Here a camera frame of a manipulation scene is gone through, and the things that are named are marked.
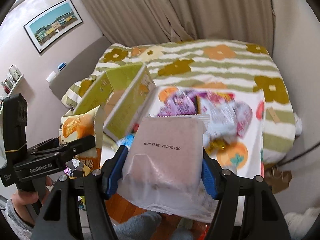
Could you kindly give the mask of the person's left hand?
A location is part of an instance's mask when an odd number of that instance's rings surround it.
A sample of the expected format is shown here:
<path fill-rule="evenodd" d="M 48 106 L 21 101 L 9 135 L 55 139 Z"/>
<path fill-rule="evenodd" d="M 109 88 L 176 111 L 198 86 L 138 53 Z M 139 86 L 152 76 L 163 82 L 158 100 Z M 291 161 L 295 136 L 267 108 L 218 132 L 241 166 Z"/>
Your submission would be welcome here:
<path fill-rule="evenodd" d="M 32 218 L 29 211 L 27 210 L 27 205 L 32 205 L 38 200 L 38 192 L 26 192 L 18 190 L 11 197 L 11 201 L 17 215 L 24 222 L 30 225 L 35 225 L 35 219 Z"/>

